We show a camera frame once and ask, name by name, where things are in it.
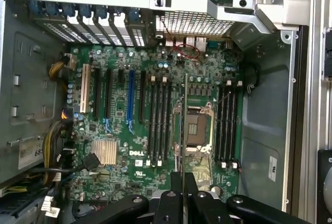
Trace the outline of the green Dell motherboard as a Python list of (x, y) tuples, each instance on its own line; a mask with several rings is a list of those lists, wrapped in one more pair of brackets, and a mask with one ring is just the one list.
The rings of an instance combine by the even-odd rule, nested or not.
[[(91, 171), (75, 172), (71, 179), (68, 196), (76, 202), (112, 202), (125, 195), (140, 194), (151, 198), (157, 190), (168, 190), (171, 187), (171, 173), (182, 174), (182, 156), (176, 156), (172, 142), (172, 112), (175, 103), (183, 101), (183, 80), (188, 74), (187, 106), (200, 106), (209, 101), (213, 103), (215, 122), (214, 139), (212, 144), (212, 176), (213, 182), (209, 186), (199, 187), (199, 190), (212, 191), (221, 200), (226, 200), (236, 194), (238, 176), (241, 170), (239, 159), (241, 134), (240, 123), (242, 113), (241, 93), (238, 98), (238, 126), (237, 126), (237, 158), (239, 169), (227, 165), (223, 169), (221, 162), (215, 162), (215, 140), (219, 98), (219, 87), (236, 87), (238, 80), (242, 80), (241, 62), (243, 53), (233, 47), (230, 41), (209, 41), (204, 48), (194, 45), (164, 45), (159, 44), (152, 49), (136, 47), (74, 47), (72, 56), (78, 60), (77, 67), (70, 71), (67, 90), (66, 107), (62, 116), (73, 120), (73, 128), (68, 136), (74, 145), (73, 164), (79, 166), (84, 157), (91, 152), (94, 140), (115, 140), (118, 143), (116, 165), (99, 166)], [(81, 74), (83, 64), (91, 65), (89, 111), (80, 112)], [(101, 69), (101, 98), (99, 118), (93, 119), (94, 108), (94, 71)], [(106, 71), (112, 70), (112, 93), (110, 95), (109, 125), (111, 133), (106, 132), (104, 107)], [(118, 84), (118, 70), (124, 69), (125, 82), (123, 87)], [(128, 84), (129, 71), (135, 71), (133, 129), (129, 132), (127, 126)], [(146, 91), (144, 122), (140, 122), (140, 80), (141, 71), (146, 71)], [(165, 119), (167, 104), (167, 84), (165, 87), (164, 125), (162, 133), (162, 166), (147, 166), (147, 145), (150, 119), (151, 76), (160, 81), (160, 107), (158, 125), (158, 144), (160, 132), (160, 112), (162, 96), (162, 78), (167, 78), (167, 84), (172, 82), (171, 114), (169, 132), (168, 159), (164, 161)]]

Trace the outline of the white PCI expansion slot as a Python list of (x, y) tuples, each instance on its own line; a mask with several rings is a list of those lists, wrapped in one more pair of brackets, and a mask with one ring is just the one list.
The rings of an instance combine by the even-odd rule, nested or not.
[(89, 111), (90, 77), (91, 77), (91, 65), (83, 64), (82, 74), (81, 74), (81, 96), (80, 96), (81, 113), (87, 113)]

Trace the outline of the thin metal locking lever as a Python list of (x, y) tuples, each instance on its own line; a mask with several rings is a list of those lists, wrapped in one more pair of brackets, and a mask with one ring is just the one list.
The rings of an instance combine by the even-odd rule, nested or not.
[(231, 91), (226, 92), (216, 103), (215, 107), (217, 107), (221, 102), (223, 102), (229, 95), (231, 94)]

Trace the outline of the black plastic holder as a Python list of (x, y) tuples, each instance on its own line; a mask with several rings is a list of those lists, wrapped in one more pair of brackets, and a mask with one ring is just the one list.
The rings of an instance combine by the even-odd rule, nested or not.
[(322, 38), (322, 80), (332, 82), (332, 27), (324, 28)]

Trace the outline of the long black expansion slot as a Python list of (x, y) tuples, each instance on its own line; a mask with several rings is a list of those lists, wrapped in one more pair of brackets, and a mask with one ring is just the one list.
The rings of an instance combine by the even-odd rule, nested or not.
[(140, 80), (140, 105), (139, 105), (139, 117), (140, 122), (144, 122), (144, 108), (145, 108), (145, 91), (146, 91), (146, 71), (141, 71)]
[(94, 108), (93, 108), (93, 119), (97, 121), (99, 118), (99, 107), (101, 98), (101, 69), (96, 68), (94, 71)]
[(105, 107), (104, 107), (104, 119), (105, 128), (107, 133), (111, 133), (111, 128), (109, 125), (110, 117), (110, 95), (112, 93), (112, 70), (109, 68), (106, 71), (106, 86), (105, 86)]

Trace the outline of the silver finned heatsink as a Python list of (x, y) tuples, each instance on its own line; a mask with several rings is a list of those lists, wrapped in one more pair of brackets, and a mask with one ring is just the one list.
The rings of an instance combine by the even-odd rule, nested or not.
[(100, 166), (116, 165), (118, 143), (115, 140), (94, 140), (91, 143), (91, 152), (94, 153), (100, 161)]

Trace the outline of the blue expansion slot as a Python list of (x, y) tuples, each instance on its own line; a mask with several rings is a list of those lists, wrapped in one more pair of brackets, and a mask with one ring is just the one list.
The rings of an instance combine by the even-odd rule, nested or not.
[(127, 126), (129, 132), (134, 134), (133, 129), (133, 110), (134, 110), (134, 90), (135, 90), (135, 71), (129, 71), (129, 84), (128, 84), (128, 107), (127, 107)]

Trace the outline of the black framed grey device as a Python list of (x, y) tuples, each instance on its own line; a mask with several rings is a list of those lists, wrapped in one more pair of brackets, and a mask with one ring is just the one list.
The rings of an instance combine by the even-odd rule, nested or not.
[(317, 152), (316, 224), (332, 224), (332, 150)]

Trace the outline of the metal socket cover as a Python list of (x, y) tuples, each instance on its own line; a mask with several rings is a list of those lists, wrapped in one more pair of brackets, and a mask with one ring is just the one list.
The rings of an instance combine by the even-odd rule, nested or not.
[(211, 155), (209, 145), (188, 146), (185, 149), (185, 169), (193, 173), (199, 187), (209, 186), (213, 182)]

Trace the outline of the grey metal PC case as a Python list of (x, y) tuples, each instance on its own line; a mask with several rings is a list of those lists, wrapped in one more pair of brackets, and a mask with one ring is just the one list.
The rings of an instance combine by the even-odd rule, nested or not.
[(204, 48), (209, 41), (230, 41), (243, 53), (236, 194), (288, 213), (308, 23), (308, 0), (0, 0), (0, 187), (27, 186), (0, 198), (0, 224), (88, 224), (89, 215), (134, 195), (68, 196), (73, 174), (100, 164), (90, 153), (74, 166), (73, 120), (62, 116), (78, 64), (74, 47)]

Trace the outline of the black RAM slot white latch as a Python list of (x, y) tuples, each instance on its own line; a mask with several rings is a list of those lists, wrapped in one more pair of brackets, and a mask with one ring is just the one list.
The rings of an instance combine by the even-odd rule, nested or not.
[(227, 129), (228, 129), (228, 115), (229, 115), (229, 101), (231, 94), (231, 86), (226, 86), (224, 89), (223, 99), (223, 127), (222, 127), (222, 147), (220, 149), (220, 159), (222, 168), (226, 168), (226, 148), (227, 148)]
[(167, 78), (162, 78), (162, 96), (161, 96), (161, 112), (160, 112), (160, 132), (159, 132), (159, 151), (158, 151), (158, 162), (157, 166), (162, 166), (162, 133), (163, 133), (163, 125), (164, 125), (164, 105), (165, 105), (165, 87), (167, 84)]
[(233, 134), (232, 134), (232, 168), (239, 169), (239, 160), (237, 158), (237, 126), (238, 126), (238, 98), (243, 87), (243, 81), (238, 80), (233, 91)]

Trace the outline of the CPU socket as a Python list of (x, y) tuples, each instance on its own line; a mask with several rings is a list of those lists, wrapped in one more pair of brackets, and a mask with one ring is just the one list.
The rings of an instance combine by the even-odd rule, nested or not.
[[(182, 135), (183, 135), (183, 103), (178, 100), (172, 112), (172, 142), (176, 156), (182, 155)], [(188, 146), (207, 146), (211, 147), (214, 139), (215, 113), (212, 102), (205, 102), (200, 106), (187, 107), (187, 141)]]

